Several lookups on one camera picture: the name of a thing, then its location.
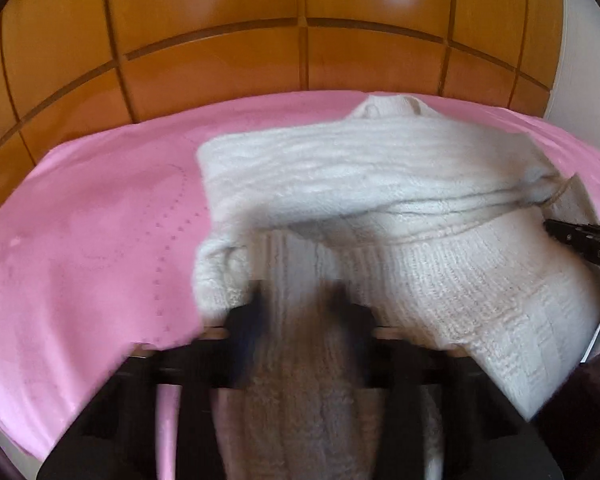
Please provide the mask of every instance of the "brown wooden wall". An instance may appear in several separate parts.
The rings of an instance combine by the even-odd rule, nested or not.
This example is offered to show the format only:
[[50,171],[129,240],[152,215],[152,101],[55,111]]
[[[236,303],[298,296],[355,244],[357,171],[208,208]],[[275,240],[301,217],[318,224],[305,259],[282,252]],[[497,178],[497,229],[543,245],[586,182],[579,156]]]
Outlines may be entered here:
[[242,96],[420,92],[541,116],[562,0],[10,0],[0,205],[59,143]]

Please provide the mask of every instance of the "pink bed sheet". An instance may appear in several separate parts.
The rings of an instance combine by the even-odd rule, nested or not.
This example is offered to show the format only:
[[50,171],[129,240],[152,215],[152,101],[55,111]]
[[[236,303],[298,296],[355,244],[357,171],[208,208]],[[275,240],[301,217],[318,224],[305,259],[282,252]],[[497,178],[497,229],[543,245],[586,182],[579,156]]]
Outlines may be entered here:
[[[232,132],[343,118],[362,92],[245,98],[58,146],[0,209],[0,428],[44,459],[133,342],[166,348],[200,330],[190,290],[210,223],[200,144]],[[525,132],[600,215],[600,153],[502,108],[420,96],[462,120]],[[166,394],[173,404],[173,392]],[[160,432],[169,447],[172,420]],[[163,476],[170,476],[165,466]]]

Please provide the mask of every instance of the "knitted sweater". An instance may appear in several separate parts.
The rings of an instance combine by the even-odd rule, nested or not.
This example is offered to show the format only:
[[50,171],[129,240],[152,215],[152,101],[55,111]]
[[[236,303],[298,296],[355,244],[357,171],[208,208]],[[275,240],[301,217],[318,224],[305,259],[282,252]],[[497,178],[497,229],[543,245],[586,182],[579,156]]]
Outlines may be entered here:
[[230,478],[369,477],[381,392],[348,380],[326,315],[334,280],[412,342],[463,346],[526,417],[600,320],[600,281],[544,233],[538,207],[593,222],[586,194],[525,136],[372,96],[346,120],[219,137],[198,158],[213,222],[193,276],[198,306],[217,324],[259,279],[270,309],[250,382],[218,410]]

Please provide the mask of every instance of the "white wall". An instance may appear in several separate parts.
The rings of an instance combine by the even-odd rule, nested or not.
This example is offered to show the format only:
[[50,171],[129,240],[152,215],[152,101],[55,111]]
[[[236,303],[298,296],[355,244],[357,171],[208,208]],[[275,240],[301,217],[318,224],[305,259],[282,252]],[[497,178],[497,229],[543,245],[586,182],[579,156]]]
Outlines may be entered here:
[[600,8],[595,0],[564,0],[560,63],[544,118],[600,150]]

